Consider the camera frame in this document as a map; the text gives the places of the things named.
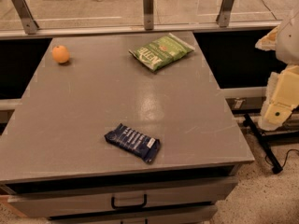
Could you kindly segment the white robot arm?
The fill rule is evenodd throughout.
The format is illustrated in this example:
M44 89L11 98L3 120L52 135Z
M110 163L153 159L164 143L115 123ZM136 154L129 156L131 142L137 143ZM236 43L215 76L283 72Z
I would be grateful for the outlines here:
M270 74L258 120L261 129L274 131L299 106L299 7L293 8L280 25L259 39L255 48L273 50L276 58L287 64L280 73Z

